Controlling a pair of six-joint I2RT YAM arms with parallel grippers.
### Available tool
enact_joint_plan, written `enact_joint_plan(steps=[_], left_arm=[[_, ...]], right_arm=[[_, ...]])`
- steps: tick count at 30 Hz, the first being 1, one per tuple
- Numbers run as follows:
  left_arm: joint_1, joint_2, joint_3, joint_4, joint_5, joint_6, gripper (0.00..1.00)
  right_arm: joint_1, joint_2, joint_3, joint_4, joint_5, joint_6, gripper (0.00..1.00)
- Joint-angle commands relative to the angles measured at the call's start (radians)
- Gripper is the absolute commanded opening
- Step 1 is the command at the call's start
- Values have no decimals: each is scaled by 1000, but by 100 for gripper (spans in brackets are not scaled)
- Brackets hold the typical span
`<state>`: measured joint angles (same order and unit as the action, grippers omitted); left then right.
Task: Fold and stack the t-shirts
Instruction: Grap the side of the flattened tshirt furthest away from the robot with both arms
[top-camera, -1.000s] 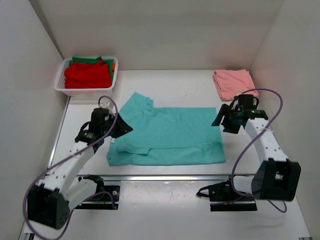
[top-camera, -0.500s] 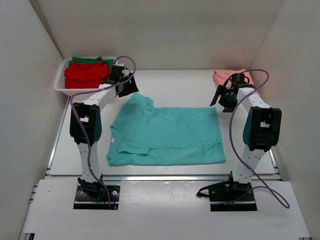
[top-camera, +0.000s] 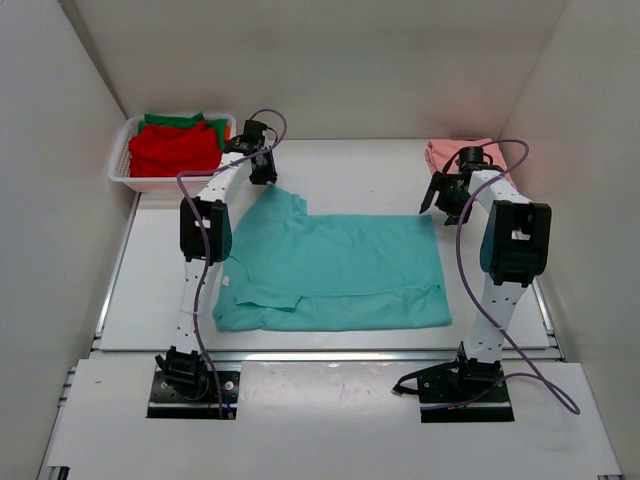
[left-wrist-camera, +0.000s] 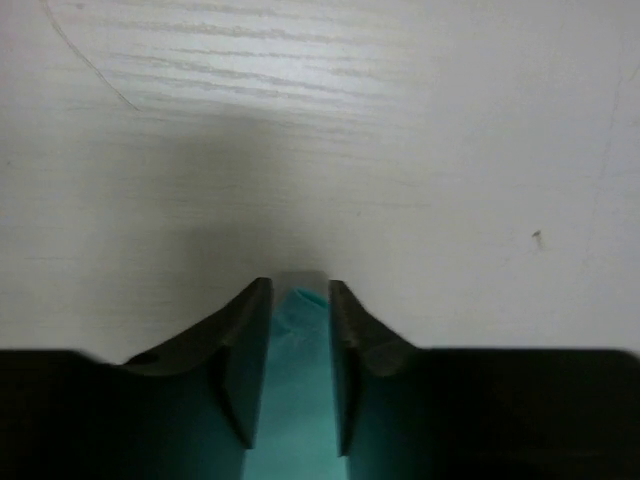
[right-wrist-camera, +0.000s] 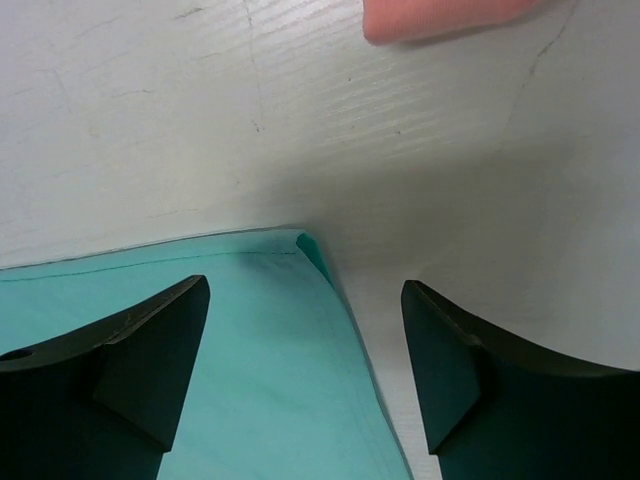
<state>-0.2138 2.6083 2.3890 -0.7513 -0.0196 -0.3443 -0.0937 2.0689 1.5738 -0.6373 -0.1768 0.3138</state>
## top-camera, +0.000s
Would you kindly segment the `teal t shirt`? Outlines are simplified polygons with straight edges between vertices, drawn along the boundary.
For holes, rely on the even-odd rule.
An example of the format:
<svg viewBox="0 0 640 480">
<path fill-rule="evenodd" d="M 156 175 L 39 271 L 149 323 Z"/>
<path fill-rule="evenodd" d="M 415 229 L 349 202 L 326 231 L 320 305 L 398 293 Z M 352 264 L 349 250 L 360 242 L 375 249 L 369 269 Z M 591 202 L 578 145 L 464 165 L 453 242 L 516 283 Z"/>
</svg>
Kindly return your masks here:
<svg viewBox="0 0 640 480">
<path fill-rule="evenodd" d="M 217 303 L 225 332 L 423 329 L 452 322 L 433 222 L 311 215 L 270 187 L 233 235 Z"/>
</svg>

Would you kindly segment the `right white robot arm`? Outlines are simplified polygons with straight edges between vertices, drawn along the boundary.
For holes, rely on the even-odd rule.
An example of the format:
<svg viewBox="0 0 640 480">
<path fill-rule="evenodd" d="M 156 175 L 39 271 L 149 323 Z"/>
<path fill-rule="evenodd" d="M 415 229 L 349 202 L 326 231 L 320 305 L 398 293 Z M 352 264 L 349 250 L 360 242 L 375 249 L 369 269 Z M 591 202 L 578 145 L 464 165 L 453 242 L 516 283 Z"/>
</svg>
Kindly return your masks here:
<svg viewBox="0 0 640 480">
<path fill-rule="evenodd" d="M 478 313 L 461 343 L 460 356 L 470 364 L 493 366 L 502 358 L 504 334 L 516 305 L 546 268 L 552 211 L 521 194 L 486 148 L 465 146 L 434 172 L 419 212 L 434 206 L 446 214 L 447 226 L 456 227 L 458 271 L 466 289 L 470 286 L 460 258 L 462 226 L 474 205 L 488 214 L 479 251 L 484 287 L 480 298 L 471 298 Z"/>
</svg>

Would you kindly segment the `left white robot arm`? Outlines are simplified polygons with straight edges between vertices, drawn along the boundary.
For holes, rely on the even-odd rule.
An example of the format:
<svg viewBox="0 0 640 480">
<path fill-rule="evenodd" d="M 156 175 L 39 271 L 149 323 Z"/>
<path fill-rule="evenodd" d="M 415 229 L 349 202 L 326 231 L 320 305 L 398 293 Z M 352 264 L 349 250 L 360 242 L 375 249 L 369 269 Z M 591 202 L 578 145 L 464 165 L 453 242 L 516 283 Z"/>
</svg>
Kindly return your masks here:
<svg viewBox="0 0 640 480">
<path fill-rule="evenodd" d="M 193 345 L 207 356 L 200 321 L 206 306 L 206 290 L 216 279 L 232 247 L 229 206 L 245 182 L 266 186 L 277 182 L 273 150 L 282 140 L 273 141 L 275 130 L 252 115 L 243 131 L 226 140 L 220 165 L 210 170 L 186 170 L 176 177 L 183 194 L 180 203 L 179 245 L 185 261 L 185 291 L 177 349 Z"/>
</svg>

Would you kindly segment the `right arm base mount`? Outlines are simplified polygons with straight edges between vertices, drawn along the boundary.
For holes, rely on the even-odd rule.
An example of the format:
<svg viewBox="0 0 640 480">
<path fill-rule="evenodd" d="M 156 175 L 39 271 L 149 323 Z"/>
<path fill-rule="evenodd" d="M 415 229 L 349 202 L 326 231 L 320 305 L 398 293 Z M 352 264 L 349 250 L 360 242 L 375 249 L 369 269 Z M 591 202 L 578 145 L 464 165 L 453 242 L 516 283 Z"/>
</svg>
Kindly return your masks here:
<svg viewBox="0 0 640 480">
<path fill-rule="evenodd" d="M 463 347 L 450 362 L 400 377 L 392 393 L 416 396 L 423 424 L 515 420 L 501 362 L 483 363 L 469 357 Z"/>
</svg>

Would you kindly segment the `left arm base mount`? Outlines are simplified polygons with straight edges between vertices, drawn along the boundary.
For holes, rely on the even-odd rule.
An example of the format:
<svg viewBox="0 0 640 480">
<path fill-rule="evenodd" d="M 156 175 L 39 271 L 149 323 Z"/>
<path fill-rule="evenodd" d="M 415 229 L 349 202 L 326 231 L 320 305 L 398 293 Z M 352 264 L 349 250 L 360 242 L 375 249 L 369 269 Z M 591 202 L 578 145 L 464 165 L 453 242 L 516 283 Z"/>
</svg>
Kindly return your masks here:
<svg viewBox="0 0 640 480">
<path fill-rule="evenodd" d="M 241 386 L 240 368 L 217 370 L 197 351 L 172 347 L 155 356 L 147 404 L 148 418 L 235 420 Z"/>
</svg>

